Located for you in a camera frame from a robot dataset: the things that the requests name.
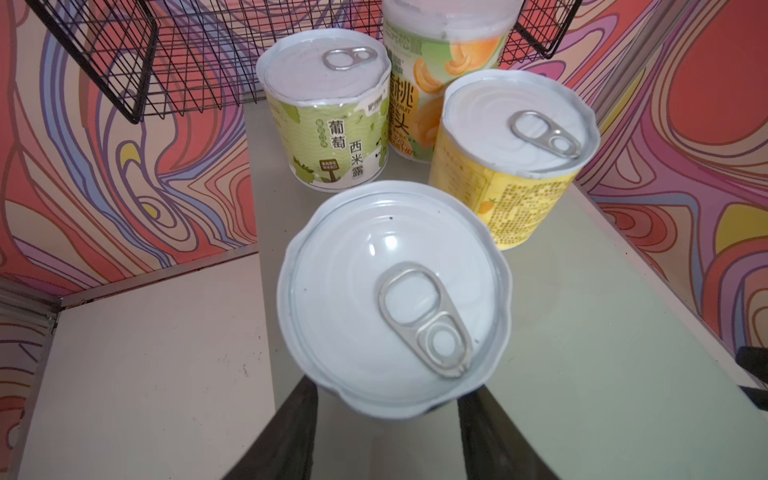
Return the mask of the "can mid column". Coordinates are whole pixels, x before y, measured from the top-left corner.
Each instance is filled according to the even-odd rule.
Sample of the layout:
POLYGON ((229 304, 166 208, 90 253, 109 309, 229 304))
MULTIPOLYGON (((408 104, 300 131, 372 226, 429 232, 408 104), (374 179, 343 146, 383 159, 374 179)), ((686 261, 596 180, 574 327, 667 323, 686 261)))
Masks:
POLYGON ((323 202, 287 246, 277 316, 316 384, 362 414, 410 419, 483 386, 512 330, 513 280, 456 198, 377 181, 323 202))

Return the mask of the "orange label can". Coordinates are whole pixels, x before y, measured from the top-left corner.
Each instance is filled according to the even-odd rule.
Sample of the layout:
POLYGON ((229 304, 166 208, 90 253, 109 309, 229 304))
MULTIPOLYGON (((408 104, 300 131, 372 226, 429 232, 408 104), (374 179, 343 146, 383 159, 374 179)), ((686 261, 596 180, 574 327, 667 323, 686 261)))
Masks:
POLYGON ((431 161, 449 84, 493 69, 524 3, 434 0, 382 3, 390 61, 389 143, 403 157, 431 161))

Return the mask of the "yellow label can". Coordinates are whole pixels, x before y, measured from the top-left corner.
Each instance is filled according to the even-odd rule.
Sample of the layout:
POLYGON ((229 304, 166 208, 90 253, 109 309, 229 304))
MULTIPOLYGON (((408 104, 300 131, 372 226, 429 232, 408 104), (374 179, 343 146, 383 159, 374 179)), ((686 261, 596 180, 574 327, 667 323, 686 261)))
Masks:
POLYGON ((532 236, 599 146, 595 112, 573 90, 527 71, 482 70, 445 92, 429 183, 508 250, 532 236))

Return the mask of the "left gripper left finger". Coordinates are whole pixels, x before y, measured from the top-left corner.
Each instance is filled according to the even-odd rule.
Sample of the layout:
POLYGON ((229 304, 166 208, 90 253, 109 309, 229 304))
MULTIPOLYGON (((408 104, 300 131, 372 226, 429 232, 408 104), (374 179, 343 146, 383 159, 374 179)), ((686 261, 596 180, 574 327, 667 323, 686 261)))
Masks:
POLYGON ((224 479, 310 479, 318 389, 304 376, 224 479))

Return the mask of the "green label can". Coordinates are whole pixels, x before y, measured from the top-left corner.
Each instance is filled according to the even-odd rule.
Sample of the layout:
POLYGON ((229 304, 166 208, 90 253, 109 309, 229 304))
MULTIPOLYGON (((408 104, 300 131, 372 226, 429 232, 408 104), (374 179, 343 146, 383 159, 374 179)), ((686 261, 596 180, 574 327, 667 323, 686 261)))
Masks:
POLYGON ((293 175, 326 193, 377 179, 388 161, 391 61, 348 29, 308 30, 270 46, 256 71, 293 175))

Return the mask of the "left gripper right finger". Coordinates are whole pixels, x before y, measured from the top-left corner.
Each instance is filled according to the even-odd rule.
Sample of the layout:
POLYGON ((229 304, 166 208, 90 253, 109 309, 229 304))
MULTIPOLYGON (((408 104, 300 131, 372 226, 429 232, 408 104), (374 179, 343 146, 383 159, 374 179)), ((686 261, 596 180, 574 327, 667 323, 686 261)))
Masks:
POLYGON ((457 400, 468 479, 557 479, 490 390, 457 400))

